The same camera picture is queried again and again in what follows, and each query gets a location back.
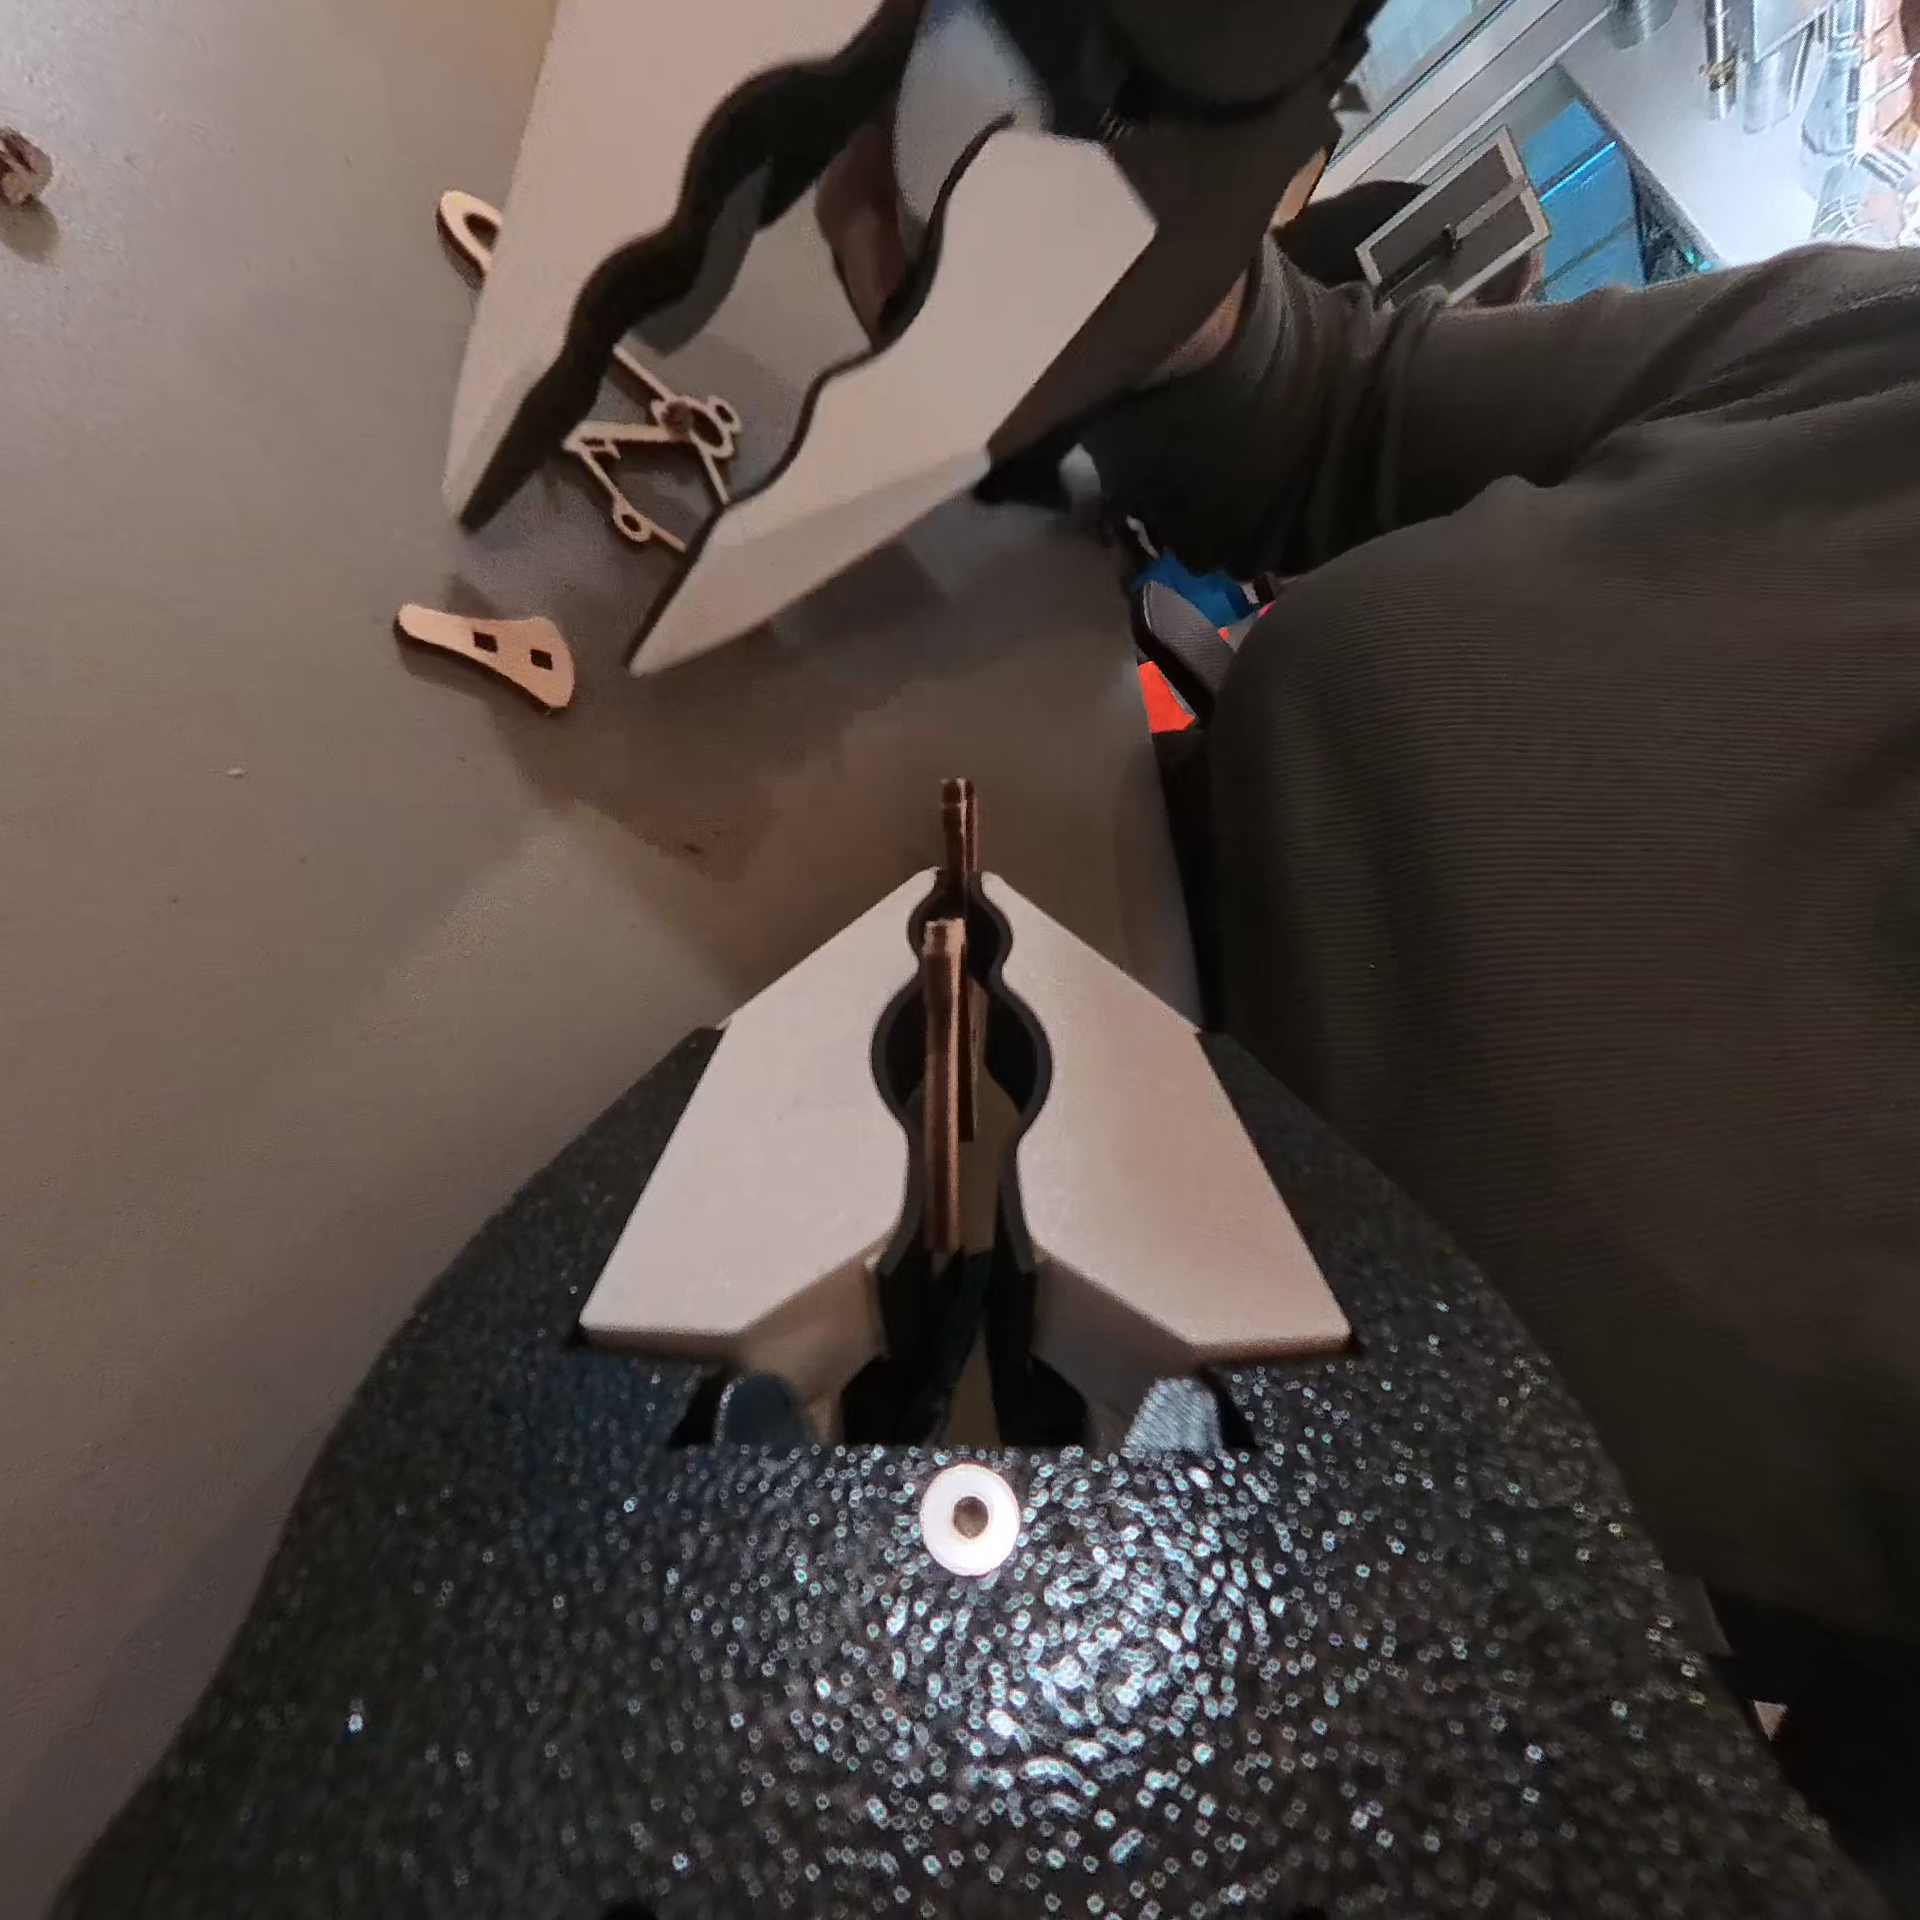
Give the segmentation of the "long wooden model strut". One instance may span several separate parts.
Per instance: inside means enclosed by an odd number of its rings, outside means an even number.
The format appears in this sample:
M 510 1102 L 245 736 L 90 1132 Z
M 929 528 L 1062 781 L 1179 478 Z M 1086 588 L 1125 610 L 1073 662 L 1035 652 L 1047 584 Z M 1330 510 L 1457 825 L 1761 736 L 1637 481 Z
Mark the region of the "long wooden model strut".
M 945 861 L 920 937 L 923 1011 L 922 1232 L 929 1258 L 963 1251 L 963 1147 L 974 1137 L 977 1045 L 969 906 L 977 875 L 977 792 L 949 777 L 943 792 Z

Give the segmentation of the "person's right forearm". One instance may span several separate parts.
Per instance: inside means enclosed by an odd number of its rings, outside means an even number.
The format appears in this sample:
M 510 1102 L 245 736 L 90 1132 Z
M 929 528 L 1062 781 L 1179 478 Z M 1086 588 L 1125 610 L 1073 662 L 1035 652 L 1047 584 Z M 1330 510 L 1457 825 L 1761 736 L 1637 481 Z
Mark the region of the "person's right forearm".
M 1262 241 L 1225 340 L 1086 430 L 1111 506 L 1194 571 L 1305 576 L 1551 490 L 1616 434 L 1915 382 L 1911 249 L 1801 246 L 1570 304 L 1381 307 Z

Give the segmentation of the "grey framed panel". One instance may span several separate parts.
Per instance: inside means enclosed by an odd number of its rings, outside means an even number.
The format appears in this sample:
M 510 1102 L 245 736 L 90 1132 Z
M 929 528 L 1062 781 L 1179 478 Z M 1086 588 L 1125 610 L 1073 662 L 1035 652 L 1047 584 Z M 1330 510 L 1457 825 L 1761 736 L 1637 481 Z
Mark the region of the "grey framed panel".
M 1539 278 L 1553 227 L 1511 129 L 1501 129 L 1359 244 L 1379 307 L 1422 294 L 1514 304 Z

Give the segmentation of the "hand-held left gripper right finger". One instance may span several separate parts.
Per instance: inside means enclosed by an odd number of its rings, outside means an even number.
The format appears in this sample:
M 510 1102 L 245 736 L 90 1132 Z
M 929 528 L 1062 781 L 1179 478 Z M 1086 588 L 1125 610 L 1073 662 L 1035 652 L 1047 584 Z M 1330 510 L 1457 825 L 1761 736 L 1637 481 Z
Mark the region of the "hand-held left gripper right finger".
M 1003 1442 L 1094 1442 L 1165 1381 L 1323 1360 L 1353 1325 L 1207 1036 L 1010 882 L 977 884 Z

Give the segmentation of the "orange plastic object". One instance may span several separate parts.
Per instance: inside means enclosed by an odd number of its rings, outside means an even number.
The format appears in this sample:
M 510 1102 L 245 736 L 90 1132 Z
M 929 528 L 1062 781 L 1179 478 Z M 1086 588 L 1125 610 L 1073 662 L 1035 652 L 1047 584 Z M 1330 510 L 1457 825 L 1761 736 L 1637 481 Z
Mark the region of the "orange plastic object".
M 1136 673 L 1155 734 L 1203 726 L 1215 712 L 1245 636 L 1280 597 L 1275 573 L 1253 581 L 1198 573 L 1171 554 L 1146 563 L 1127 584 Z

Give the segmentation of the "wooden saddle part with holes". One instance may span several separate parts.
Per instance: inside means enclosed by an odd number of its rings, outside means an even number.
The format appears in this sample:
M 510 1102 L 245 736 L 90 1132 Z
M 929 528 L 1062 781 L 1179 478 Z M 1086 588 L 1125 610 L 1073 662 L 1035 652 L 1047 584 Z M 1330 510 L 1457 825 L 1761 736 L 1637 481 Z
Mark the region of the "wooden saddle part with holes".
M 469 666 L 544 713 L 574 706 L 577 660 L 561 626 L 550 618 L 459 616 L 408 603 L 399 610 L 393 630 L 401 642 Z

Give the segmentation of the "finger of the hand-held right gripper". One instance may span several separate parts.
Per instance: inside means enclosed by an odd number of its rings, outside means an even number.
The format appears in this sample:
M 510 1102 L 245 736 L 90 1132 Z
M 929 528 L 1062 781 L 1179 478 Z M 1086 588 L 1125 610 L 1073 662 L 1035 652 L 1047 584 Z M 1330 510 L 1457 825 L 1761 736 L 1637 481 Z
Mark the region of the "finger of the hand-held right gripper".
M 894 93 L 922 5 L 559 5 L 474 308 L 445 498 L 488 526 L 616 347 L 693 340 L 757 233 Z
M 814 379 L 782 460 L 709 521 L 643 625 L 631 674 L 733 645 L 969 491 L 1152 235 L 1098 145 L 985 132 L 943 192 L 905 320 Z

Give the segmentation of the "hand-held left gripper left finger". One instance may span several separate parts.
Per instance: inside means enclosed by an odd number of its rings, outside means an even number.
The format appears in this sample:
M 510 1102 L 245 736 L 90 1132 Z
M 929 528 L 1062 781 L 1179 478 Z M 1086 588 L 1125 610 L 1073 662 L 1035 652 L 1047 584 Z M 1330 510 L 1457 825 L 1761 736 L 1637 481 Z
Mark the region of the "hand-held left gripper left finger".
M 744 1002 L 581 1317 L 598 1352 L 785 1381 L 816 1427 L 887 1353 L 880 1264 L 918 1236 L 926 1018 L 912 870 Z

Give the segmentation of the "wooden bicycle frame assembly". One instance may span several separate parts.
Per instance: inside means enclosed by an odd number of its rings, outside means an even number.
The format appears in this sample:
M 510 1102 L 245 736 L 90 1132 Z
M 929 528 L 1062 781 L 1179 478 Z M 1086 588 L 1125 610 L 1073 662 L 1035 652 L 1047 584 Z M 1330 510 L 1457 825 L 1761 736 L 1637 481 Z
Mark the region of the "wooden bicycle frame assembly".
M 619 342 L 610 355 L 610 374 L 638 403 L 634 418 L 585 418 L 561 451 L 605 497 L 610 526 L 634 547 L 658 547 L 674 557 L 688 554 L 688 540 L 662 526 L 619 483 L 619 466 L 634 454 L 683 452 L 697 461 L 717 510 L 733 501 L 730 474 L 742 440 L 742 414 L 722 395 L 672 389 L 634 347 Z

